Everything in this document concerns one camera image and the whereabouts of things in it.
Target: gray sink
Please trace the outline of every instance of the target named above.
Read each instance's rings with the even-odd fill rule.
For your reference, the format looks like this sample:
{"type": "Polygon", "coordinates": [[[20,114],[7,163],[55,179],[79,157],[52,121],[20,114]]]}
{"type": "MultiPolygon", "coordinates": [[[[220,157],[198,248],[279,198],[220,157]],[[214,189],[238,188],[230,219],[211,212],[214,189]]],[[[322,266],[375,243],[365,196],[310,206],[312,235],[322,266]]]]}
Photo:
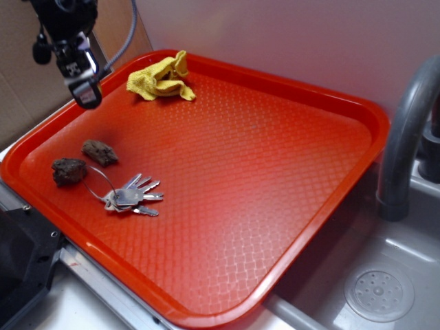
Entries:
{"type": "Polygon", "coordinates": [[[310,321],[296,329],[440,327],[440,186],[413,177],[398,222],[376,215],[376,188],[373,166],[274,288],[310,321]]]}

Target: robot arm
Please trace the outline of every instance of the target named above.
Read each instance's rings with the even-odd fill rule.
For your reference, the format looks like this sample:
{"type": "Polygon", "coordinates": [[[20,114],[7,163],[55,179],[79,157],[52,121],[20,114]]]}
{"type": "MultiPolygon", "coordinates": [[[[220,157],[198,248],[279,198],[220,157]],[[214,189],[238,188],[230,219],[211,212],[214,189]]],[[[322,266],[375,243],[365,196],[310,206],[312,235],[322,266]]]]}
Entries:
{"type": "Polygon", "coordinates": [[[98,64],[87,36],[98,16],[98,0],[30,0],[30,3],[41,24],[33,47],[34,60],[47,64],[53,52],[75,101],[84,109],[95,109],[102,94],[98,64]]]}

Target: brown sponge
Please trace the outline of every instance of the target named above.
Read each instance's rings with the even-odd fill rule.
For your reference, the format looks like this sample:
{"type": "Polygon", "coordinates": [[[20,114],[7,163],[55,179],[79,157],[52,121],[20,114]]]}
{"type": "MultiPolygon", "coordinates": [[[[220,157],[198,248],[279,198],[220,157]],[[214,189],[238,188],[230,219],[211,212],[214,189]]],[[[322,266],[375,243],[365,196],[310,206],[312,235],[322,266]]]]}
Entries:
{"type": "Polygon", "coordinates": [[[87,174],[85,162],[81,159],[61,158],[52,163],[53,177],[58,187],[76,184],[87,174]]]}
{"type": "Polygon", "coordinates": [[[101,141],[87,140],[84,142],[81,151],[102,167],[107,167],[118,161],[118,156],[113,149],[101,141]]]}

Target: tray rim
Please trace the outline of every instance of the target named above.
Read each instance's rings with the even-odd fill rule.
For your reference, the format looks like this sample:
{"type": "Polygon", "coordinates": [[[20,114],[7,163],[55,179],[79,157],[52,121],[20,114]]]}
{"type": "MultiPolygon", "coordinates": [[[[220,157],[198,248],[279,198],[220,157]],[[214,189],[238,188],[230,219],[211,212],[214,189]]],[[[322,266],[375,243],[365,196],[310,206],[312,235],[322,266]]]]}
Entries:
{"type": "MultiPolygon", "coordinates": [[[[143,69],[148,65],[146,63],[152,64],[163,57],[174,56],[176,53],[177,51],[175,50],[165,49],[134,58],[103,80],[103,95],[110,94],[114,89],[119,87],[121,85],[120,81],[126,80],[132,71],[143,69]]],[[[300,251],[307,242],[310,241],[323,226],[331,212],[342,202],[350,189],[380,154],[385,145],[390,122],[383,110],[371,101],[304,82],[262,73],[253,69],[223,63],[194,54],[188,54],[188,68],[190,72],[200,74],[203,74],[203,71],[209,69],[211,70],[210,76],[213,76],[213,78],[240,84],[240,86],[246,86],[257,91],[295,100],[296,102],[301,102],[300,100],[305,100],[305,98],[313,96],[313,104],[310,104],[310,102],[306,104],[320,109],[324,109],[324,105],[330,107],[332,104],[339,104],[338,112],[330,112],[361,122],[370,131],[372,137],[370,148],[340,182],[336,190],[329,196],[319,211],[311,218],[307,227],[303,229],[289,248],[284,251],[276,264],[266,273],[263,280],[240,304],[221,313],[200,315],[187,309],[186,312],[182,312],[185,308],[180,311],[171,311],[170,308],[175,305],[176,301],[172,299],[172,297],[169,297],[168,294],[166,294],[166,299],[164,299],[164,297],[161,296],[160,288],[152,292],[146,285],[139,286],[139,283],[137,283],[138,279],[132,278],[132,271],[137,271],[134,267],[130,267],[128,263],[121,265],[120,262],[117,262],[118,259],[121,259],[117,254],[106,246],[100,246],[97,239],[90,240],[86,234],[78,231],[75,226],[69,225],[68,221],[60,226],[60,229],[67,237],[72,239],[74,243],[84,250],[85,253],[90,255],[90,257],[95,260],[98,259],[98,263],[110,271],[128,288],[132,289],[135,294],[139,297],[148,296],[151,300],[147,303],[151,304],[160,314],[165,314],[165,317],[171,322],[181,327],[206,328],[232,322],[253,310],[253,308],[261,302],[278,278],[280,278],[288,266],[294,262],[294,259],[300,254],[300,251]],[[269,84],[270,88],[263,88],[262,83],[269,84]]],[[[74,102],[66,104],[58,113],[49,117],[24,135],[8,151],[0,164],[0,174],[4,182],[19,193],[24,200],[32,201],[38,210],[48,219],[68,218],[69,216],[68,214],[63,214],[62,211],[59,212],[59,210],[45,207],[44,198],[38,194],[38,191],[30,188],[20,179],[20,163],[27,157],[30,151],[38,148],[39,145],[60,131],[66,124],[69,124],[72,120],[80,116],[84,111],[85,110],[82,110],[74,102]]]]}

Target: key ring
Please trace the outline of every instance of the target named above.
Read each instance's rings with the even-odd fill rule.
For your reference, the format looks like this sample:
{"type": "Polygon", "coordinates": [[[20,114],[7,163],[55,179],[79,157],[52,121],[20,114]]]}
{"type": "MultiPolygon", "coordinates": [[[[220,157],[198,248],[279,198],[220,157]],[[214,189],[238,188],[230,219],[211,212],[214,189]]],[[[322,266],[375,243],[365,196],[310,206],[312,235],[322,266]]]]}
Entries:
{"type": "MultiPolygon", "coordinates": [[[[88,168],[90,168],[90,169],[92,169],[92,170],[98,172],[99,174],[101,174],[101,175],[104,177],[105,181],[107,181],[107,182],[109,183],[111,189],[112,189],[113,192],[115,193],[115,196],[117,195],[117,194],[116,194],[116,189],[115,189],[115,187],[113,187],[113,184],[111,184],[110,179],[104,174],[104,172],[102,172],[101,170],[98,170],[96,167],[93,167],[93,166],[90,166],[90,165],[85,165],[85,167],[88,167],[88,168]]],[[[104,197],[99,197],[99,196],[98,196],[98,195],[97,195],[92,189],[90,189],[90,187],[85,183],[85,181],[84,181],[84,177],[81,177],[81,181],[83,182],[85,188],[87,188],[87,190],[88,190],[88,191],[89,191],[94,197],[96,197],[96,198],[99,199],[99,200],[103,200],[103,199],[104,199],[104,197]]]]}

